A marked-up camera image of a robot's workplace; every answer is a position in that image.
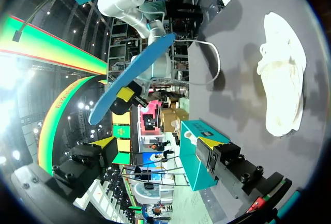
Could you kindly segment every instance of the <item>yellow bracket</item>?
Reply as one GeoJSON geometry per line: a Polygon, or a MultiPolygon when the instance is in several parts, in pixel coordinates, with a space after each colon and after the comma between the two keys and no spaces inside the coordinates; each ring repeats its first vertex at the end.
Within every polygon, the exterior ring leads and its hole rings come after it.
{"type": "Polygon", "coordinates": [[[116,96],[128,102],[133,95],[134,95],[134,91],[132,89],[130,89],[129,87],[122,87],[116,96]]]}

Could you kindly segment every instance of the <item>red stripe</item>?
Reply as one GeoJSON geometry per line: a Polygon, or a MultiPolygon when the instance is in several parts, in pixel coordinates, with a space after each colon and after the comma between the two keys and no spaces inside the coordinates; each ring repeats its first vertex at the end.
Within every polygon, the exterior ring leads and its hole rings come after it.
{"type": "Polygon", "coordinates": [[[53,62],[53,63],[60,64],[60,65],[66,65],[66,66],[73,67],[73,68],[76,68],[76,69],[79,69],[79,70],[84,70],[84,71],[88,71],[88,72],[91,72],[91,73],[94,73],[94,74],[101,75],[100,73],[98,73],[96,71],[88,70],[88,69],[81,68],[81,67],[78,67],[78,66],[75,66],[75,65],[68,65],[68,64],[65,64],[65,63],[57,62],[57,61],[50,60],[50,59],[43,58],[43,57],[37,57],[37,56],[33,56],[33,55],[28,55],[28,54],[25,54],[25,53],[7,51],[7,50],[3,50],[3,49],[0,49],[0,52],[8,52],[8,53],[11,53],[11,54],[22,55],[22,56],[27,56],[27,57],[33,57],[33,58],[37,58],[37,59],[40,59],[40,60],[49,61],[49,62],[53,62]]]}
{"type": "MultiPolygon", "coordinates": [[[[15,17],[15,16],[10,16],[10,17],[11,17],[12,19],[14,19],[14,20],[17,20],[17,21],[19,21],[19,22],[21,22],[21,23],[24,23],[23,20],[21,20],[21,19],[15,17]]],[[[47,34],[47,35],[49,35],[49,36],[52,36],[53,38],[58,39],[59,41],[61,41],[61,42],[63,42],[63,43],[66,43],[66,44],[68,44],[68,45],[70,45],[70,46],[72,46],[72,47],[74,47],[74,48],[76,48],[76,49],[78,49],[78,50],[80,50],[80,51],[86,53],[87,55],[90,55],[90,56],[92,56],[92,57],[94,57],[94,58],[96,58],[96,59],[98,59],[98,60],[100,60],[100,61],[106,63],[105,61],[103,61],[103,60],[97,58],[96,56],[93,56],[92,54],[90,54],[90,53],[88,53],[88,52],[85,52],[84,50],[80,49],[79,47],[76,47],[76,46],[74,46],[74,45],[72,45],[72,44],[66,42],[65,40],[62,40],[62,39],[60,39],[59,37],[56,37],[56,36],[54,36],[54,35],[52,35],[52,34],[46,32],[45,30],[42,30],[42,29],[38,28],[37,26],[33,26],[32,24],[29,24],[29,23],[28,23],[27,25],[30,26],[30,27],[32,27],[32,28],[34,28],[34,29],[37,29],[37,30],[43,32],[44,34],[47,34]]]]}

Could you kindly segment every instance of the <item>teal box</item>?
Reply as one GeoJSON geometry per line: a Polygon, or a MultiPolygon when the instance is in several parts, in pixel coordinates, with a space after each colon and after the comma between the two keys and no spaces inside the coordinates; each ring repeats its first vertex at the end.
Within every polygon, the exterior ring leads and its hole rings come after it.
{"type": "Polygon", "coordinates": [[[197,146],[192,144],[191,140],[185,137],[185,133],[187,132],[190,132],[195,139],[198,137],[205,137],[224,144],[229,143],[230,140],[201,120],[182,121],[182,126],[180,128],[179,158],[182,162],[191,188],[193,191],[196,191],[212,187],[217,184],[217,181],[213,180],[209,175],[207,168],[195,155],[195,149],[197,146]]]}

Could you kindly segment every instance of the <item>colorful banner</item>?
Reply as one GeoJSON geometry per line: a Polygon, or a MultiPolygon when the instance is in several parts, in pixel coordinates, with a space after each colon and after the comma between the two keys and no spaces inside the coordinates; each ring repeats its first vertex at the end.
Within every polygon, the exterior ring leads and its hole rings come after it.
{"type": "Polygon", "coordinates": [[[22,25],[22,20],[10,17],[0,26],[0,52],[27,56],[93,74],[107,73],[106,62],[31,24],[23,29],[19,42],[13,41],[15,31],[22,25]]]}
{"type": "Polygon", "coordinates": [[[61,116],[67,104],[69,103],[71,98],[75,95],[75,93],[85,83],[89,82],[92,79],[95,79],[96,77],[100,77],[100,76],[81,78],[70,84],[63,92],[61,92],[61,94],[53,102],[52,106],[50,107],[45,117],[39,138],[38,164],[51,175],[53,174],[52,156],[53,156],[54,138],[61,116]]]}

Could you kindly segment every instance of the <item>red component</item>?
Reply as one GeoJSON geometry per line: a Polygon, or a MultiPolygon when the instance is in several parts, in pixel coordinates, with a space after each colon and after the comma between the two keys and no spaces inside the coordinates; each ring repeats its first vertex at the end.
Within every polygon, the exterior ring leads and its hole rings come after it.
{"type": "Polygon", "coordinates": [[[261,208],[265,204],[265,202],[266,201],[263,200],[262,197],[257,198],[246,213],[251,212],[253,210],[257,210],[258,208],[261,208]]]}

